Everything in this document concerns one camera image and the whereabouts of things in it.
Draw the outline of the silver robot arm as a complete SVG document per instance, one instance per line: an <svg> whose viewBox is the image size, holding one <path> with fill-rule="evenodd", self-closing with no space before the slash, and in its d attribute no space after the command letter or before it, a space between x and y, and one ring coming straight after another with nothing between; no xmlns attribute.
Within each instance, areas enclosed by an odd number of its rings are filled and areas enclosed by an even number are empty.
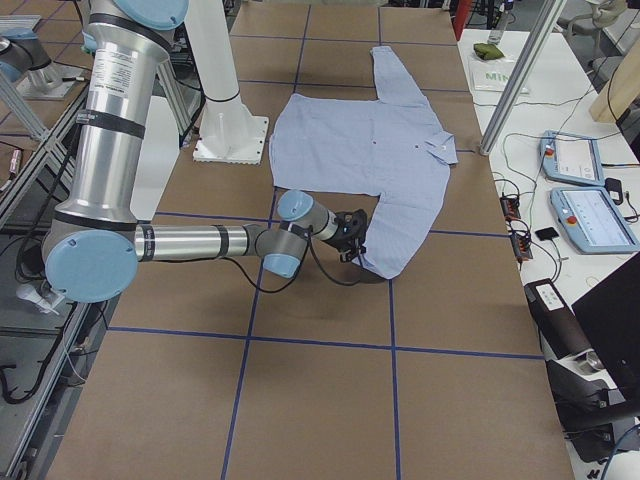
<svg viewBox="0 0 640 480"><path fill-rule="evenodd" d="M204 100L196 158L261 160L269 121L241 100L221 2L93 2L85 29L96 50L87 103L76 118L72 187L55 209L42 248L51 286L71 300L96 303L122 293L142 262L240 256L259 257L268 271L292 282L314 240L335 248L342 261L361 261L365 212L333 212L299 190L281 197L277 229L137 220L131 200L153 86L179 26L187 31Z"/></svg>
<svg viewBox="0 0 640 480"><path fill-rule="evenodd" d="M16 27L1 34L1 72L9 81L16 82L25 73L50 64L51 58L33 30Z"/></svg>

